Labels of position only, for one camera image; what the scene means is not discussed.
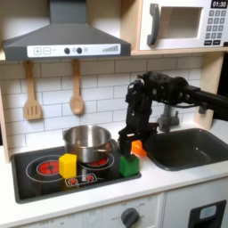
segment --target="sink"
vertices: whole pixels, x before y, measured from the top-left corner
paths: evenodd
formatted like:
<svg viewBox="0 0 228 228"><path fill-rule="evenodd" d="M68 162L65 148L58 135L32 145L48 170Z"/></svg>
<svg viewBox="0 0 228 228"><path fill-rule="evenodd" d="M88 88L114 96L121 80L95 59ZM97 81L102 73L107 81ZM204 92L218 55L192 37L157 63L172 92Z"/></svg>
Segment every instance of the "sink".
<svg viewBox="0 0 228 228"><path fill-rule="evenodd" d="M168 171L228 160L228 145L197 128L152 135L145 150L158 167Z"/></svg>

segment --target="range hood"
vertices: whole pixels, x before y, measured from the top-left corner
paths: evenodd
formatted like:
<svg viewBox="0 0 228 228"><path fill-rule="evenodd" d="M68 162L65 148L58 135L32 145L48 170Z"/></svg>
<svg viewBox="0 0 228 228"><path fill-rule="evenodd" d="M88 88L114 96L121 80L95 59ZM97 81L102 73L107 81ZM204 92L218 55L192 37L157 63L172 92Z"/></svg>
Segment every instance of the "range hood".
<svg viewBox="0 0 228 228"><path fill-rule="evenodd" d="M128 42L86 24L86 0L49 0L49 5L50 25L4 41L7 61L131 54Z"/></svg>

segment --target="microwave handle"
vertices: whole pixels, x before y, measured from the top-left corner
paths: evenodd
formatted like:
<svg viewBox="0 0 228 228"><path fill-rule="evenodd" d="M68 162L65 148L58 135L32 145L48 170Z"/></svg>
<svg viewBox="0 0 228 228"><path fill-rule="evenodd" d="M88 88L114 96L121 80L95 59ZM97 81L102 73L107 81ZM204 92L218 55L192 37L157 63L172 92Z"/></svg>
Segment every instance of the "microwave handle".
<svg viewBox="0 0 228 228"><path fill-rule="evenodd" d="M153 17L153 23L151 35L147 36L147 45L155 45L158 38L160 26L160 13L158 4L151 4L150 14Z"/></svg>

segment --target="oven knob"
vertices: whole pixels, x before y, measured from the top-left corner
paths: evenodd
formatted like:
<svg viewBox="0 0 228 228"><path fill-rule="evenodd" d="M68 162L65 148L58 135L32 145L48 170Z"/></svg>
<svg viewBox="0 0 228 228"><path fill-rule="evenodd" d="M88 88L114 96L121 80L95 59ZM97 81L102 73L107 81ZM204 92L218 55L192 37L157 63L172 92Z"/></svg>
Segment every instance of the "oven knob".
<svg viewBox="0 0 228 228"><path fill-rule="evenodd" d="M131 228L139 220L139 213L135 208L128 208L122 213L121 220L127 228Z"/></svg>
<svg viewBox="0 0 228 228"><path fill-rule="evenodd" d="M69 49L69 48L65 48L65 49L64 49L64 52L65 52L66 54L69 54L69 53L70 53L70 49Z"/></svg>

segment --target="stainless steel pot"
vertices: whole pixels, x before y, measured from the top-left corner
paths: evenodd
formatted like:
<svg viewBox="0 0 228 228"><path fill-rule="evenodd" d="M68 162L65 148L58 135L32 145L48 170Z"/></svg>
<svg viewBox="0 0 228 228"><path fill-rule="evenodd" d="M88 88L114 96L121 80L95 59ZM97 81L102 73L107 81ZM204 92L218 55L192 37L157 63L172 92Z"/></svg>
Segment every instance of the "stainless steel pot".
<svg viewBox="0 0 228 228"><path fill-rule="evenodd" d="M76 126L63 133L65 151L77 161L91 163L105 159L111 151L111 134L100 126Z"/></svg>

